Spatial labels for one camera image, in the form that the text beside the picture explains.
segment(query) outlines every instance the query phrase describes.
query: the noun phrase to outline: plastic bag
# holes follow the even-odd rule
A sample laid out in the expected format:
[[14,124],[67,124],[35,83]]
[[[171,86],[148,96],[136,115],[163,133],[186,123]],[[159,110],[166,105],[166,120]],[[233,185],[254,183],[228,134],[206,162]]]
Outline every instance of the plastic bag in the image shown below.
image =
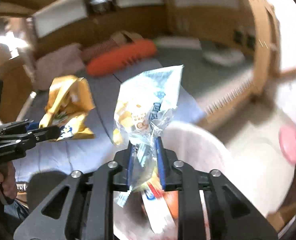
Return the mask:
[[95,105],[85,78],[72,75],[55,78],[49,88],[46,114],[40,120],[39,128],[59,126],[61,134],[55,141],[92,139],[95,135],[84,121],[93,108]]
[[155,139],[171,122],[177,108],[182,68],[146,71],[120,86],[113,141],[116,151],[127,148],[129,141],[133,145],[130,190],[140,189],[157,165]]

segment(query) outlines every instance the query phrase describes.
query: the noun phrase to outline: metal screw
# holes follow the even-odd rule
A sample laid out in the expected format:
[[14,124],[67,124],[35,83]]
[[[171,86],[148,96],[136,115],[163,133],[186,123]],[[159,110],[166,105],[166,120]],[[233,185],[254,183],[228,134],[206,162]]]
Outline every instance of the metal screw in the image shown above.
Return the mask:
[[81,176],[81,171],[73,171],[73,172],[71,173],[71,176],[72,176],[73,178],[78,178],[78,177]]
[[115,168],[115,167],[117,167],[117,166],[118,166],[118,163],[117,163],[117,162],[112,161],[112,162],[109,162],[109,163],[108,163],[108,167],[109,167],[109,168]]
[[210,173],[214,177],[219,177],[221,175],[221,171],[219,170],[212,170]]
[[175,167],[180,168],[183,166],[183,161],[175,161],[173,164]]

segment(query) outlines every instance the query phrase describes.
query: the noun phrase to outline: orange pillow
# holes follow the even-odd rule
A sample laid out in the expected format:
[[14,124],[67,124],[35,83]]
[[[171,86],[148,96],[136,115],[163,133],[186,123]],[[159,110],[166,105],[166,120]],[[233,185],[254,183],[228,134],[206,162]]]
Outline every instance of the orange pillow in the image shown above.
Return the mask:
[[153,41],[140,39],[94,58],[88,64],[87,72],[95,77],[103,76],[134,64],[143,58],[152,57],[156,52],[157,48]]

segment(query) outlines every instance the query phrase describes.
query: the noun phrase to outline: yellow snack bag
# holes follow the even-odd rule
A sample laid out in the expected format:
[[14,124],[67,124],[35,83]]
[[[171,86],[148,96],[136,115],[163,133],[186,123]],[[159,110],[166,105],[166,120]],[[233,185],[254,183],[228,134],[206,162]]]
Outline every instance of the yellow snack bag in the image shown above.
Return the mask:
[[94,138],[94,133],[84,125],[89,111],[94,108],[85,78],[72,75],[55,78],[49,88],[46,114],[41,119],[39,128],[59,126],[61,135],[55,141]]

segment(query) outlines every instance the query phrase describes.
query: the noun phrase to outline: pink object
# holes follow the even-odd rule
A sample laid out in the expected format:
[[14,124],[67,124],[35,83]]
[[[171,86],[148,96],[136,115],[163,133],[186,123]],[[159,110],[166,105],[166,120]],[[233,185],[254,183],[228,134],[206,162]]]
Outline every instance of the pink object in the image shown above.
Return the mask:
[[118,47],[118,43],[113,39],[109,39],[107,41],[101,42],[99,44],[95,44],[84,49],[81,52],[81,59],[85,63],[89,63],[93,58],[99,57],[100,55],[109,52]]
[[279,144],[284,157],[296,165],[296,127],[284,125],[279,130]]
[[34,87],[47,90],[54,78],[73,75],[84,69],[85,64],[80,58],[80,46],[78,43],[72,43],[38,59]]

